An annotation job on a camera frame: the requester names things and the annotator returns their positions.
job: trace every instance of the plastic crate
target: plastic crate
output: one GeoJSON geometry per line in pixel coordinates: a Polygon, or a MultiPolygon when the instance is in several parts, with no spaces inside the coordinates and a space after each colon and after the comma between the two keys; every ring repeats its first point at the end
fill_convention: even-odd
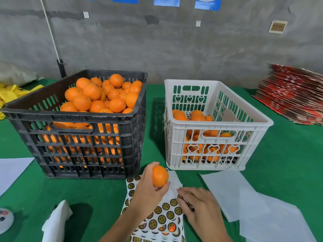
{"type": "Polygon", "coordinates": [[[222,82],[165,80],[165,89],[165,148],[170,169],[214,171],[235,165],[244,170],[268,127],[273,125],[271,119],[222,82]],[[188,118],[193,110],[201,110],[214,121],[178,121],[173,118],[173,109],[183,110],[188,118]],[[214,131],[215,137],[205,137],[207,130],[218,132],[214,131]],[[232,137],[220,137],[224,132],[232,137]]]}
{"type": "Polygon", "coordinates": [[[8,117],[46,176],[133,178],[139,172],[146,124],[146,80],[145,72],[83,70],[18,98],[1,111],[8,117]],[[66,102],[65,91],[75,87],[78,78],[99,77],[104,81],[115,73],[122,75],[124,81],[143,82],[131,113],[59,111],[59,107],[66,102]],[[53,122],[89,123],[92,129],[61,129],[54,127],[53,122]]]}

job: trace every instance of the right hand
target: right hand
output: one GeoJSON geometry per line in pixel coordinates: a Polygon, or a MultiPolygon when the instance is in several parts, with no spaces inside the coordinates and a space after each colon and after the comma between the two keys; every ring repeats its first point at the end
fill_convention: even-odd
{"type": "Polygon", "coordinates": [[[178,189],[178,193],[194,207],[193,212],[184,200],[177,199],[188,222],[203,242],[232,241],[224,226],[220,206],[210,191],[203,188],[183,187],[178,189]]]}

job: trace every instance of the left hand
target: left hand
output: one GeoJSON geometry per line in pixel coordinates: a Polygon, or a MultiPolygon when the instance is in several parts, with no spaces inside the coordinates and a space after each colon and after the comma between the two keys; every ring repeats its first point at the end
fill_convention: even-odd
{"type": "Polygon", "coordinates": [[[155,187],[152,185],[152,169],[158,165],[159,162],[153,162],[146,166],[129,204],[128,209],[136,211],[140,219],[142,219],[141,221],[154,211],[171,184],[167,182],[159,190],[155,190],[155,187]]]}

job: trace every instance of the stack of cardboard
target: stack of cardboard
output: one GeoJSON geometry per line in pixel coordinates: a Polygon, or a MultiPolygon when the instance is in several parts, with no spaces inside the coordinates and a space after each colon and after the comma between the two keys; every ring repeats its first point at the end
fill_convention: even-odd
{"type": "Polygon", "coordinates": [[[295,123],[323,125],[323,75],[283,65],[269,69],[253,97],[295,123]]]}

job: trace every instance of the gray concrete wall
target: gray concrete wall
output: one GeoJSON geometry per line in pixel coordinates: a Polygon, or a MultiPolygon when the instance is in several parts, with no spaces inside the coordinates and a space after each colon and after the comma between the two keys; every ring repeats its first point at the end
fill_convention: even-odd
{"type": "MultiPolygon", "coordinates": [[[[153,0],[44,2],[68,75],[139,70],[154,84],[200,79],[256,87],[266,63],[323,73],[323,0],[223,0],[219,12],[196,10],[195,0],[179,8],[153,0]],[[159,23],[148,25],[145,15],[159,23]],[[273,19],[289,21],[283,35],[267,33],[273,19]]],[[[1,0],[0,47],[0,60],[60,78],[40,0],[1,0]]]]}

